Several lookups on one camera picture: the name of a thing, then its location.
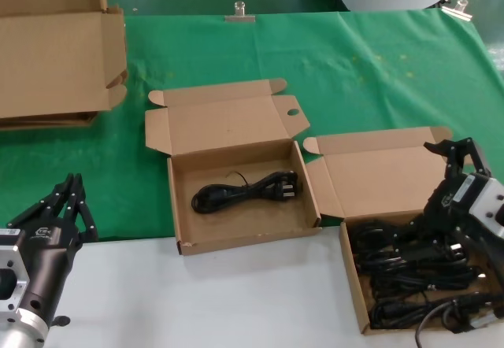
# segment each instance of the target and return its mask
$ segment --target metal bracket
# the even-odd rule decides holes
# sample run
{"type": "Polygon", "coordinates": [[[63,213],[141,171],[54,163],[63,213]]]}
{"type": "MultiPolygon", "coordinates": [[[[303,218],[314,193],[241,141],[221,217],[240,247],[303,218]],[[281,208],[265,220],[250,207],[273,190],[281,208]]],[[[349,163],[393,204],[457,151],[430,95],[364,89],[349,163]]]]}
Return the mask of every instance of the metal bracket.
{"type": "Polygon", "coordinates": [[[228,22],[254,23],[255,15],[245,14],[245,2],[235,2],[235,14],[224,17],[228,22]]]}
{"type": "Polygon", "coordinates": [[[455,6],[455,8],[448,8],[442,6],[441,10],[444,13],[451,15],[453,17],[457,17],[458,19],[461,19],[463,21],[471,21],[473,15],[468,15],[467,13],[464,12],[465,7],[467,7],[468,4],[469,2],[467,0],[457,0],[457,5],[455,6]]]}

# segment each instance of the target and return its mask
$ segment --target green fabric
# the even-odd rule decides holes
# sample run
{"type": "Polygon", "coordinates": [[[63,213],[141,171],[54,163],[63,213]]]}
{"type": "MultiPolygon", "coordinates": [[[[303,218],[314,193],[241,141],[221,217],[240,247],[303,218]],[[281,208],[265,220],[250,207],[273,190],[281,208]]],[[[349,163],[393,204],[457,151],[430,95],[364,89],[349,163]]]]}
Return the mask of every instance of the green fabric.
{"type": "Polygon", "coordinates": [[[5,222],[82,172],[103,239],[173,236],[165,155],[145,147],[153,89],[285,78],[309,135],[446,125],[504,180],[504,83],[470,23],[400,13],[127,17],[127,100],[90,128],[0,133],[5,222]]]}

